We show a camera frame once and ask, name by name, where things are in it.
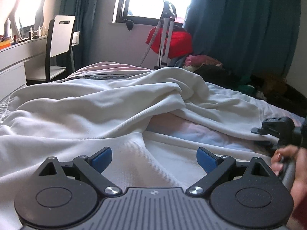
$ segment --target white chair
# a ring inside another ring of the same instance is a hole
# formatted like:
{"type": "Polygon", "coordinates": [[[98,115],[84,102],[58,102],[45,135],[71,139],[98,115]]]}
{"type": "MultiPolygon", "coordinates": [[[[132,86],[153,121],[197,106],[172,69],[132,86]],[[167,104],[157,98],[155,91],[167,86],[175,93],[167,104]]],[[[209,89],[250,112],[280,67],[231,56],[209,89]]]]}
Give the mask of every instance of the white chair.
{"type": "Polygon", "coordinates": [[[75,23],[74,16],[56,16],[49,23],[45,66],[41,66],[33,70],[31,77],[27,78],[27,83],[45,83],[59,78],[64,73],[71,74],[73,72],[71,57],[71,47],[73,40],[73,27],[75,23]],[[56,56],[66,53],[63,58],[64,67],[50,65],[50,60],[56,56]]]}

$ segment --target bottle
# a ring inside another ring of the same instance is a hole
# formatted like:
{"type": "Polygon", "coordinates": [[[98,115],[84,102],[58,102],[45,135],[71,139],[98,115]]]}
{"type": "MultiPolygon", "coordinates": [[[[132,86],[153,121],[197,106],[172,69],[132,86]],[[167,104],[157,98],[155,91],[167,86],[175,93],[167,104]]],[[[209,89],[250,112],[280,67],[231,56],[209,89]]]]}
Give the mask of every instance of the bottle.
{"type": "Polygon", "coordinates": [[[37,35],[41,37],[41,27],[40,26],[38,26],[37,35]]]}
{"type": "Polygon", "coordinates": [[[43,26],[41,29],[41,35],[48,35],[48,29],[46,26],[43,26]]]}
{"type": "Polygon", "coordinates": [[[32,40],[32,37],[33,37],[33,31],[32,31],[32,28],[30,28],[30,31],[29,31],[29,40],[32,40]]]}
{"type": "Polygon", "coordinates": [[[10,28],[11,28],[11,21],[9,18],[7,18],[7,20],[4,23],[4,34],[3,34],[4,39],[10,37],[10,28]]]}
{"type": "Polygon", "coordinates": [[[12,43],[12,46],[16,44],[17,44],[17,35],[14,35],[14,42],[12,43]]]}

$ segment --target metal screw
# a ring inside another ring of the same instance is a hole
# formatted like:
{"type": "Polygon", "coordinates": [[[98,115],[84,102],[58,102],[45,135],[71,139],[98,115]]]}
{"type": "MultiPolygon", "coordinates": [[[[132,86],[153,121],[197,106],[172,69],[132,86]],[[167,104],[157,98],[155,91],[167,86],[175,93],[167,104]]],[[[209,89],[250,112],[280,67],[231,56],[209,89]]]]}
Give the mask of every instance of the metal screw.
{"type": "Polygon", "coordinates": [[[120,192],[120,189],[118,187],[107,187],[104,191],[107,194],[118,194],[120,192]]]}
{"type": "Polygon", "coordinates": [[[188,191],[190,194],[201,194],[204,191],[204,189],[201,187],[195,186],[195,187],[190,187],[188,191]]]}

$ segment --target yellow item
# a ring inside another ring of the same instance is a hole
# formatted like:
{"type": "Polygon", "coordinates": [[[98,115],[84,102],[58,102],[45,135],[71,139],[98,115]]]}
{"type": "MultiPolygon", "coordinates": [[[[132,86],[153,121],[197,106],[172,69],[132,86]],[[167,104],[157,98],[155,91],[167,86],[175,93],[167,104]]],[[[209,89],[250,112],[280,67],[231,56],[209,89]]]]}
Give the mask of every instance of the yellow item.
{"type": "Polygon", "coordinates": [[[11,46],[10,40],[0,42],[0,50],[6,47],[10,47],[10,46],[11,46]]]}

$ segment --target desk drawer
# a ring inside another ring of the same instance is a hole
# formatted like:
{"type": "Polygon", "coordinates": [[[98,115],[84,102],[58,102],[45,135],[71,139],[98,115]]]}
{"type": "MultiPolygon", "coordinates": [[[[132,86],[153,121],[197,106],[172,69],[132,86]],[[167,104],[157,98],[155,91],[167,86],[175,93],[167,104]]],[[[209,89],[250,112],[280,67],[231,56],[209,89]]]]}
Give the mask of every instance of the desk drawer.
{"type": "Polygon", "coordinates": [[[0,50],[0,71],[19,62],[46,52],[47,38],[22,42],[0,50]]]}
{"type": "Polygon", "coordinates": [[[0,72],[0,100],[25,84],[26,73],[23,63],[0,72]]]}

